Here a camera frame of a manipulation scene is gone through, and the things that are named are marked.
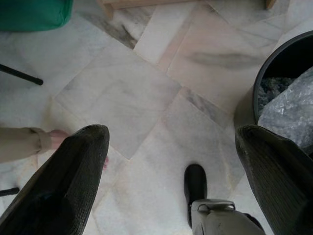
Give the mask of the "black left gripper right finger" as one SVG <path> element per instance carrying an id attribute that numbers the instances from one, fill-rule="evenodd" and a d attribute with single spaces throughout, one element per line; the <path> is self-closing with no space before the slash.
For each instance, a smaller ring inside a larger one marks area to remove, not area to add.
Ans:
<path id="1" fill-rule="evenodd" d="M 237 154 L 276 235 L 313 233 L 313 159 L 293 141 L 258 125 L 236 129 Z"/>

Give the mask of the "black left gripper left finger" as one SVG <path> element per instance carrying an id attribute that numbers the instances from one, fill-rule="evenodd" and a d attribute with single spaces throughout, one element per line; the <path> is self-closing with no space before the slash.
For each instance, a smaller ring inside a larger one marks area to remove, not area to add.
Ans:
<path id="1" fill-rule="evenodd" d="M 81 235 L 109 149 L 105 125 L 67 137 L 35 172 L 0 218 L 2 235 Z"/>

